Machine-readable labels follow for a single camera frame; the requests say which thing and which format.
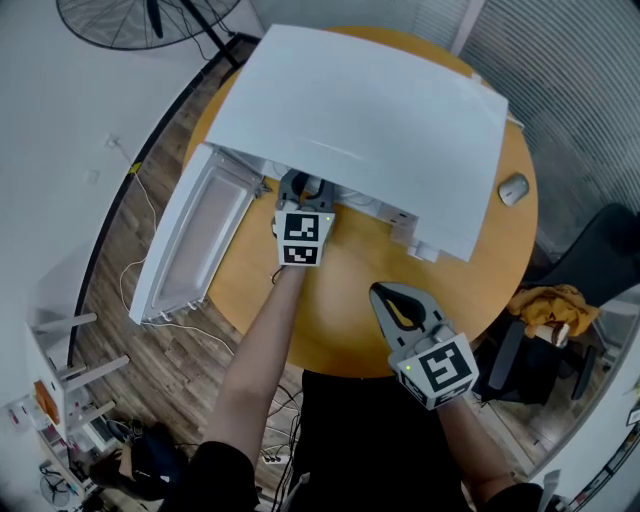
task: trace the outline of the human arm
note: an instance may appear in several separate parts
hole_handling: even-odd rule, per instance
[[[269,407],[284,371],[306,267],[282,269],[227,369],[203,442],[219,441],[256,467]]]
[[[439,407],[449,451],[478,510],[515,484],[500,448],[489,437],[462,397]]]

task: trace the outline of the computer mouse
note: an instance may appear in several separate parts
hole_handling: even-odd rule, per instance
[[[498,187],[500,199],[507,206],[513,206],[529,193],[529,182],[524,174],[517,172]]]

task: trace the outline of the round wooden table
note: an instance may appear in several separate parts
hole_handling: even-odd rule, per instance
[[[340,27],[334,32],[391,46],[458,73],[470,66],[446,50],[418,37],[371,27]],[[238,73],[216,93],[202,114],[189,143],[185,164],[204,141]],[[507,123],[494,187],[514,172],[529,180],[531,190],[514,207],[491,196],[471,261],[440,254],[436,263],[406,254],[391,242],[390,226],[342,205],[322,266],[310,269],[302,293],[289,362],[314,372],[344,377],[390,375],[389,349],[369,303],[376,281],[396,281],[432,294],[456,329],[469,340],[481,334],[515,292],[526,269],[536,234],[538,192],[531,157],[520,131]],[[274,191],[278,183],[268,180]],[[209,288],[209,298],[241,333],[245,333],[272,288],[278,268],[271,233],[276,193],[254,201],[238,228]]]

